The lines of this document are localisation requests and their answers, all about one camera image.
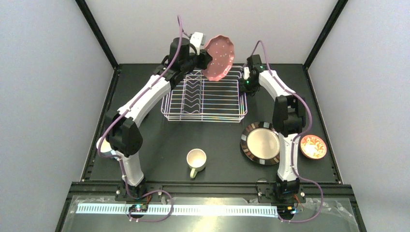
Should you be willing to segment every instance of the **pink plate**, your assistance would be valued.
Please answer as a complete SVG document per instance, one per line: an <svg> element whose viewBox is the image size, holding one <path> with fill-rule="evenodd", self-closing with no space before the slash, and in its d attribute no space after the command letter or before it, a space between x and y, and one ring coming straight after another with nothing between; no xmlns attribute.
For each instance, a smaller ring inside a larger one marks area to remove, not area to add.
<svg viewBox="0 0 410 232"><path fill-rule="evenodd" d="M234 44L228 37L218 35L209 40L205 50L213 59L202 73L210 81L219 81L228 74L234 63Z"/></svg>

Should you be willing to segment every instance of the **white ruler strip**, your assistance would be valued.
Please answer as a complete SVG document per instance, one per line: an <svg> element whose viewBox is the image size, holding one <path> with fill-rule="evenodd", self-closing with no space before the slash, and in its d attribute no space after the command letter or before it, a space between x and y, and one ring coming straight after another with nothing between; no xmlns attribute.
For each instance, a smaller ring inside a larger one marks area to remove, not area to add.
<svg viewBox="0 0 410 232"><path fill-rule="evenodd" d="M80 203L78 214L125 214L132 204L105 204L105 203ZM167 215L171 206L163 204L150 204L148 210L133 215ZM277 218L276 206L259 205L174 205L172 215L185 216L254 216Z"/></svg>

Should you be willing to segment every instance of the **white wall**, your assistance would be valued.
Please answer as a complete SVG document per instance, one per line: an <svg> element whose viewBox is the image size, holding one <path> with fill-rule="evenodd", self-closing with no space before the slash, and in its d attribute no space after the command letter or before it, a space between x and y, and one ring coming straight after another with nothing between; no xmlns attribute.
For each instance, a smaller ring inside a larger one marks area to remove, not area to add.
<svg viewBox="0 0 410 232"><path fill-rule="evenodd" d="M87 0L119 63L159 63L178 37L223 34L244 62L263 40L272 63L304 63L336 0Z"/></svg>
<svg viewBox="0 0 410 232"><path fill-rule="evenodd" d="M73 0L1 1L0 18L0 231L54 231L113 70Z"/></svg>
<svg viewBox="0 0 410 232"><path fill-rule="evenodd" d="M409 12L409 1L349 1L309 69L370 232L410 227Z"/></svg>

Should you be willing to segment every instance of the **wire dish rack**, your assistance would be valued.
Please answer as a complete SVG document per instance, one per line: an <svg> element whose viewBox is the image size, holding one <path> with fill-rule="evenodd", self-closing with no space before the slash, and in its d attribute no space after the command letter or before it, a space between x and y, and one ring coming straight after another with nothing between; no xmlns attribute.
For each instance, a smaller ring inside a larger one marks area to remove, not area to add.
<svg viewBox="0 0 410 232"><path fill-rule="evenodd" d="M168 121L240 122L248 112L246 95L239 94L240 68L217 82L194 70L163 97L161 112Z"/></svg>

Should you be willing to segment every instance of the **white mug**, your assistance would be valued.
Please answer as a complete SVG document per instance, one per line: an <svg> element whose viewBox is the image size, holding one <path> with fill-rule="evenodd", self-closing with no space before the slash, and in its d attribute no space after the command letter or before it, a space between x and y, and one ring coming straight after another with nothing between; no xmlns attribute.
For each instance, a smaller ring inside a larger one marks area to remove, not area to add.
<svg viewBox="0 0 410 232"><path fill-rule="evenodd" d="M193 149L188 152L187 163L192 168L190 177L195 178L196 174L205 168L206 154L201 149Z"/></svg>

